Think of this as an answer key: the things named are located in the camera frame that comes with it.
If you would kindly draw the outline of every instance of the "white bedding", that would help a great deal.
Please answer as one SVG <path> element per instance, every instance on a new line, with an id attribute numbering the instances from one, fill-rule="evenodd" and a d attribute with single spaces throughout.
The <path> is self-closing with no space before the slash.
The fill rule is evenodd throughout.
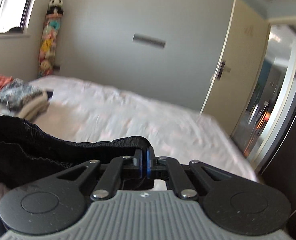
<path id="1" fill-rule="evenodd" d="M 182 164 L 197 159 L 256 180 L 250 164 L 209 116 L 75 78 L 49 76 L 32 84 L 54 90 L 48 111 L 35 121 L 52 136 L 97 142 L 140 135 L 150 141 L 156 156 L 170 156 Z M 157 182 L 154 189 L 165 185 Z M 4 192 L 0 184 L 0 198 Z"/>

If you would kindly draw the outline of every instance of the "black garment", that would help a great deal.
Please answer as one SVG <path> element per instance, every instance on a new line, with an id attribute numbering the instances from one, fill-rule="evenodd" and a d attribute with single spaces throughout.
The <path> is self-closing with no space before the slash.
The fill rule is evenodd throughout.
<path id="1" fill-rule="evenodd" d="M 44 133 L 27 120 L 0 116 L 0 182 L 15 188 L 91 159 L 109 163 L 115 157 L 133 156 L 136 149 L 146 151 L 150 146 L 140 136 L 112 142 L 68 142 Z M 142 190 L 153 187 L 153 181 L 142 182 Z"/>

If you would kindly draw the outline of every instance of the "cream door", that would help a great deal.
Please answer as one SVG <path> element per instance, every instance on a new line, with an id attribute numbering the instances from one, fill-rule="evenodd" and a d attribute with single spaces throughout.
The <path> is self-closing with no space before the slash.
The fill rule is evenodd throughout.
<path id="1" fill-rule="evenodd" d="M 264 60 L 269 23 L 242 0 L 234 0 L 218 67 L 201 109 L 231 135 L 253 93 Z"/>

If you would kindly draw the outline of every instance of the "bed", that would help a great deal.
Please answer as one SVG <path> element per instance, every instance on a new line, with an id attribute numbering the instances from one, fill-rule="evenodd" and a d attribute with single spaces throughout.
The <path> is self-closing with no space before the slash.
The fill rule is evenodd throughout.
<path id="1" fill-rule="evenodd" d="M 210 116 L 76 78 L 48 76 L 31 84 L 54 91 L 47 112 L 34 122 L 52 136 L 97 142 L 140 135 L 156 156 L 182 164 L 201 160 L 256 181 L 250 164 Z M 163 182 L 155 182 L 154 190 L 165 189 Z M 4 192 L 0 185 L 0 198 Z"/>

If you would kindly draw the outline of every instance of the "door handle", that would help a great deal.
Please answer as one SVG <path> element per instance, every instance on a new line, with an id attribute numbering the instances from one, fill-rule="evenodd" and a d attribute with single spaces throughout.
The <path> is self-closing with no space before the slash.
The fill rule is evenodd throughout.
<path id="1" fill-rule="evenodd" d="M 221 75 L 223 74 L 223 71 L 226 71 L 227 73 L 230 73 L 231 68 L 229 67 L 225 67 L 226 65 L 226 61 L 222 61 L 220 63 L 220 67 L 219 67 L 219 71 L 218 71 L 218 75 L 217 75 L 217 80 L 220 80 Z"/>

